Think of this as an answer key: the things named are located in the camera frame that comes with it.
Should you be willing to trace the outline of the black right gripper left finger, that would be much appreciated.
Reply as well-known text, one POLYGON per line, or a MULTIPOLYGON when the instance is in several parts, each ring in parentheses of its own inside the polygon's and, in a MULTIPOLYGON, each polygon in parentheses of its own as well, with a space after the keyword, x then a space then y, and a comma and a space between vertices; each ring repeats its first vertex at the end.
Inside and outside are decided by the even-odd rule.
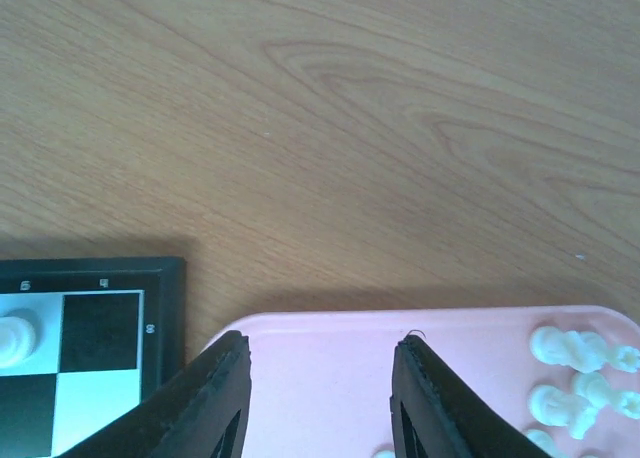
POLYGON ((221 335, 152 396, 65 457, 240 457, 251 397, 249 339, 221 335))

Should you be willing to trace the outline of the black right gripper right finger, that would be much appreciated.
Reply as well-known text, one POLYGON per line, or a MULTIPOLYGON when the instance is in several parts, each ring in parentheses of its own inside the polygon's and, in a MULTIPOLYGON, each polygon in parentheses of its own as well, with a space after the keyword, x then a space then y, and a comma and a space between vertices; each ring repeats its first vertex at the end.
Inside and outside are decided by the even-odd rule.
POLYGON ((390 409, 397 457, 547 455, 490 408, 419 336, 407 336, 395 347, 390 409))

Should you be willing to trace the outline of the pink plastic tray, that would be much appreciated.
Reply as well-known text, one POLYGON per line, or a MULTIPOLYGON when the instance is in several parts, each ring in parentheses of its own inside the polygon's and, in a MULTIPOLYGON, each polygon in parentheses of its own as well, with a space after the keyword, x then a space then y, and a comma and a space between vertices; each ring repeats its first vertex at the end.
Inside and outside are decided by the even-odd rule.
POLYGON ((393 443, 394 350, 417 334, 502 418, 532 429, 539 384, 569 386, 572 370, 539 362, 534 329, 593 331, 637 346, 639 328, 599 306, 267 313, 236 321, 248 337, 252 391, 247 457, 371 457, 393 443))

